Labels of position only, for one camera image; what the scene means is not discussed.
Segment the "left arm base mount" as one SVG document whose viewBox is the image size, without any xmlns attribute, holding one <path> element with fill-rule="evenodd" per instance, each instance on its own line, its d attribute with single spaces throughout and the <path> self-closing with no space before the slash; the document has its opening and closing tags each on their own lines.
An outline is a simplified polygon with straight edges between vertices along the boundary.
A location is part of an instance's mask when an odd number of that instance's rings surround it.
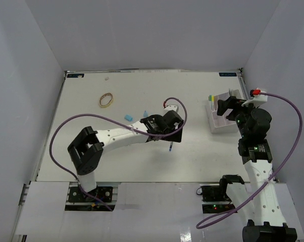
<svg viewBox="0 0 304 242">
<path fill-rule="evenodd" d="M 79 187 L 70 187 L 67 201 L 69 203 L 98 202 L 93 198 L 96 197 L 109 203 L 112 201 L 113 187 L 98 186 L 88 193 L 90 196 L 86 195 Z"/>
</svg>

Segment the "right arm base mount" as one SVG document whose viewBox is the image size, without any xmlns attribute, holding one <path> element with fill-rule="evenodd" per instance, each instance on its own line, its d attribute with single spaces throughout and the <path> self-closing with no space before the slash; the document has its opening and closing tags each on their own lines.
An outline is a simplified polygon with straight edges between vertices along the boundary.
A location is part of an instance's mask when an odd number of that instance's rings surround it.
<svg viewBox="0 0 304 242">
<path fill-rule="evenodd" d="M 218 214 L 235 208 L 232 201 L 222 194 L 219 185 L 200 186 L 196 194 L 201 197 L 203 214 Z"/>
</svg>

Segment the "masking tape roll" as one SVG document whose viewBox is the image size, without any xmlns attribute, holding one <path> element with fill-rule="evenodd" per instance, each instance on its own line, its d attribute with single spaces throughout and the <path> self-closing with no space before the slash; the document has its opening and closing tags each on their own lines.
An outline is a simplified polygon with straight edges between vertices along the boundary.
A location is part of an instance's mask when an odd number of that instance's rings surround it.
<svg viewBox="0 0 304 242">
<path fill-rule="evenodd" d="M 112 93 L 105 93 L 103 94 L 98 101 L 100 108 L 107 108 L 109 107 L 114 101 L 114 96 Z"/>
</svg>

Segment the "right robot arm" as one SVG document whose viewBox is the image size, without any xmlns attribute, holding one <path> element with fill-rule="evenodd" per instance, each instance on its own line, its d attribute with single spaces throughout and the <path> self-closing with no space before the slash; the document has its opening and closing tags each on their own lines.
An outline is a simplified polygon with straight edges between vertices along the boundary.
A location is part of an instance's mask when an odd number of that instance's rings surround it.
<svg viewBox="0 0 304 242">
<path fill-rule="evenodd" d="M 238 152 L 256 196 L 244 203 L 249 196 L 238 175 L 224 175 L 220 179 L 218 194 L 224 201 L 232 200 L 235 207 L 242 206 L 239 214 L 246 222 L 242 230 L 243 241 L 296 241 L 296 229 L 287 225 L 275 185 L 269 179 L 273 165 L 266 135 L 272 117 L 259 105 L 257 100 L 243 100 L 235 96 L 217 101 L 217 115 L 237 124 L 241 134 Z"/>
</svg>

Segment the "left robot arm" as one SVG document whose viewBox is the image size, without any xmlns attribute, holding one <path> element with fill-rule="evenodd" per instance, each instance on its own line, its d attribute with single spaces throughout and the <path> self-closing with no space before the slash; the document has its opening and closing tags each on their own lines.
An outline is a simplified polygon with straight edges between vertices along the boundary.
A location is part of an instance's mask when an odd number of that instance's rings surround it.
<svg viewBox="0 0 304 242">
<path fill-rule="evenodd" d="M 76 168 L 80 183 L 80 196 L 92 201 L 97 196 L 94 171 L 103 154 L 112 150 L 139 143 L 164 140 L 180 143 L 184 120 L 174 111 L 164 115 L 154 114 L 125 126 L 111 130 L 95 131 L 85 127 L 71 142 L 67 150 Z"/>
</svg>

